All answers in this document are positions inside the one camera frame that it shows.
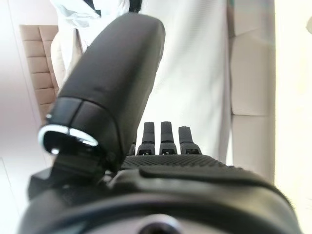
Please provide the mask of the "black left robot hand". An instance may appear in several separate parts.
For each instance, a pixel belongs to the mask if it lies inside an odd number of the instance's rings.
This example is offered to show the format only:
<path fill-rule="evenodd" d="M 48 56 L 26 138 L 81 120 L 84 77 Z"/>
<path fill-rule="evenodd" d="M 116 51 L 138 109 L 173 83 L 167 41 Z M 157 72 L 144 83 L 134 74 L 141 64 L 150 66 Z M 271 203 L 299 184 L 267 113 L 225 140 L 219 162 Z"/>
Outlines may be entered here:
<path fill-rule="evenodd" d="M 286 197 L 257 174 L 203 155 L 189 127 L 135 137 L 165 29 L 128 13 L 94 40 L 63 85 L 38 139 L 55 155 L 33 174 L 20 234 L 298 234 Z"/>

